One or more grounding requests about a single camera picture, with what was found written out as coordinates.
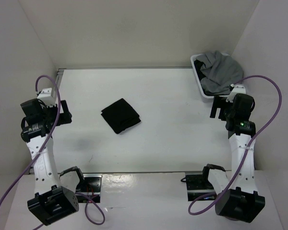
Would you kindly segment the black skirt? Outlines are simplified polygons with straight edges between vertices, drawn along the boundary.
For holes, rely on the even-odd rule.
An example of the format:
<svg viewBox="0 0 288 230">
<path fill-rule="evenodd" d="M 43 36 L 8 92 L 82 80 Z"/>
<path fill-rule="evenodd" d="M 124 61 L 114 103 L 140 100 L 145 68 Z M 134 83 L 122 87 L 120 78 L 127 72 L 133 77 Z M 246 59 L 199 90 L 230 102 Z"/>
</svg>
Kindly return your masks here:
<svg viewBox="0 0 288 230">
<path fill-rule="evenodd" d="M 104 108 L 101 115 L 116 134 L 141 122 L 140 115 L 123 98 Z"/>
</svg>

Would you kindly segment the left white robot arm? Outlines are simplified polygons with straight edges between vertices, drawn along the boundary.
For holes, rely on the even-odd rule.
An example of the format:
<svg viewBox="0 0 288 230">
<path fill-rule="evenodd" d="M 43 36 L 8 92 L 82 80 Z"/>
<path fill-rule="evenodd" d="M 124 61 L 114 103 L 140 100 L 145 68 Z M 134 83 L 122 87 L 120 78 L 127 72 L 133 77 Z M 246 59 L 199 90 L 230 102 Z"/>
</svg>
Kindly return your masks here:
<svg viewBox="0 0 288 230">
<path fill-rule="evenodd" d="M 51 130 L 70 124 L 72 114 L 67 103 L 46 104 L 32 99 L 21 104 L 25 117 L 21 121 L 21 138 L 30 150 L 35 175 L 34 198 L 27 201 L 29 211 L 45 226 L 79 210 L 75 192 L 86 185 L 81 170 L 74 166 L 58 173 L 53 153 Z"/>
</svg>

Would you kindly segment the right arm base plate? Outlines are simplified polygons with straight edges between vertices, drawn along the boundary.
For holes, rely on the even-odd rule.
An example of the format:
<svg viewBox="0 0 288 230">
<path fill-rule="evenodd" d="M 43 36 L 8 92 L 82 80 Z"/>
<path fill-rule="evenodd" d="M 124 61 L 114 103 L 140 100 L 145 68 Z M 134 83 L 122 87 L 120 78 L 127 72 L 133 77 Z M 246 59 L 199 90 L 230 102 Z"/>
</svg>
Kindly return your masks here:
<svg viewBox="0 0 288 230">
<path fill-rule="evenodd" d="M 188 201 L 215 192 L 213 186 L 204 179 L 201 172 L 186 172 L 180 181 L 186 184 Z"/>
</svg>

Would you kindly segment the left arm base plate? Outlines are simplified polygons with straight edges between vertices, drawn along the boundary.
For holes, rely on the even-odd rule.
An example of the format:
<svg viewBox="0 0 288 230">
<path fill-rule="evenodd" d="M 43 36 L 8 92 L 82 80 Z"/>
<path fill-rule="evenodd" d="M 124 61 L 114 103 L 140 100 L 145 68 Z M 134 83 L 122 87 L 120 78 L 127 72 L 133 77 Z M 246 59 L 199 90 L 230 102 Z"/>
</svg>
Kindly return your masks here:
<svg viewBox="0 0 288 230">
<path fill-rule="evenodd" d="M 100 203 L 102 185 L 102 175 L 95 173 L 84 173 L 84 181 L 79 182 L 76 187 L 76 192 L 85 194 L 90 197 L 95 203 Z"/>
</svg>

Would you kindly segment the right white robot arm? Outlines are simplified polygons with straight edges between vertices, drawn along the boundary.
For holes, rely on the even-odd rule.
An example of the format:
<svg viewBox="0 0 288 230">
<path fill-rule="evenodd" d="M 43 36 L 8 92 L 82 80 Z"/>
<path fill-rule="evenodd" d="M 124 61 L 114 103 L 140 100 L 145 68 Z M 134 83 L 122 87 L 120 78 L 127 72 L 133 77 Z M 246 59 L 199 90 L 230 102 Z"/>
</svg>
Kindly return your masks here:
<svg viewBox="0 0 288 230">
<path fill-rule="evenodd" d="M 201 176 L 202 186 L 213 187 L 216 192 L 216 214 L 246 223 L 251 223 L 265 206 L 265 198 L 258 194 L 254 180 L 256 126 L 249 120 L 253 109 L 254 98 L 246 94 L 238 93 L 231 101 L 214 98 L 210 116 L 226 122 L 232 176 L 228 178 L 223 167 L 213 164 L 207 164 Z"/>
</svg>

